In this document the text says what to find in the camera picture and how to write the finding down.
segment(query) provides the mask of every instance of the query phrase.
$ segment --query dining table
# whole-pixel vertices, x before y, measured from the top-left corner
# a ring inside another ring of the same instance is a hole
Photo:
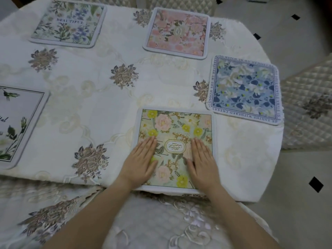
[[[140,107],[208,110],[215,55],[270,63],[243,23],[220,17],[211,17],[203,60],[146,51],[152,11],[118,6],[107,6],[92,48],[32,43],[50,2],[36,0],[0,22],[0,85],[50,91],[21,159],[0,175],[107,187],[130,153]],[[236,201],[259,201],[278,160],[283,123],[221,114],[215,120],[222,185]]]

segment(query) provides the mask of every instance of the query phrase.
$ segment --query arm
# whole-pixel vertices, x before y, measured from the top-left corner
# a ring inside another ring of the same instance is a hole
[[[210,199],[236,249],[280,249],[279,244],[221,186],[217,164],[201,140],[192,139],[193,161],[187,160],[193,183]]]
[[[146,182],[157,161],[150,163],[156,149],[153,137],[139,143],[127,159],[118,178],[44,245],[44,249],[101,248],[114,218],[131,190]]]

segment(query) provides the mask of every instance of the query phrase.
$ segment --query black diamond tile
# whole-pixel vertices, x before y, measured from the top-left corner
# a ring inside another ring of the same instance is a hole
[[[261,38],[257,33],[254,34],[254,37],[255,37],[257,40]]]
[[[313,189],[317,192],[320,192],[320,190],[323,188],[323,184],[315,177],[310,181],[309,185],[313,187]]]
[[[301,17],[299,17],[298,15],[294,14],[292,15],[292,18],[294,18],[296,21],[299,20]]]

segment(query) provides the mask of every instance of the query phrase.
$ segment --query floor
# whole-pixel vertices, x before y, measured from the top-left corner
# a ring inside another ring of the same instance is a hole
[[[332,52],[331,33],[311,0],[221,1],[215,16],[239,20],[256,34],[281,79]],[[0,20],[15,10],[11,0],[0,0]],[[247,204],[268,222],[283,248],[331,248],[331,160],[330,151],[281,152],[260,202]],[[313,177],[324,185],[320,192],[309,185]]]

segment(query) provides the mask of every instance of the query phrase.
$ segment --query dark blue leaf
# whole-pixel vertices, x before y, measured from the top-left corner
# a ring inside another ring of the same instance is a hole
[[[257,99],[257,98],[260,97],[260,94],[254,93],[252,96],[253,96],[255,99]]]
[[[240,108],[240,109],[243,109],[243,103],[238,103],[238,104],[236,104],[236,107],[237,107],[237,108]]]
[[[236,98],[231,98],[231,100],[234,101],[234,102],[238,102],[239,98],[240,98],[240,96],[238,96]]]

